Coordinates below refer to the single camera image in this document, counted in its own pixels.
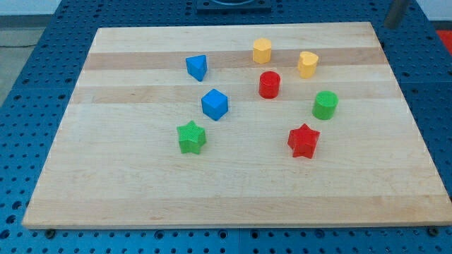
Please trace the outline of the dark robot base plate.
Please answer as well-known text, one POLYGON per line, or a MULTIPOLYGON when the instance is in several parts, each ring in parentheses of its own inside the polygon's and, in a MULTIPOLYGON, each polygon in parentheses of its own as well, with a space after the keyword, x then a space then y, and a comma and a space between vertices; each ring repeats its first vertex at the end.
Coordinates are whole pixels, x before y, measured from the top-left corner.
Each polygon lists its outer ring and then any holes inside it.
POLYGON ((197 13, 212 11, 271 11, 271 0, 195 0, 197 13))

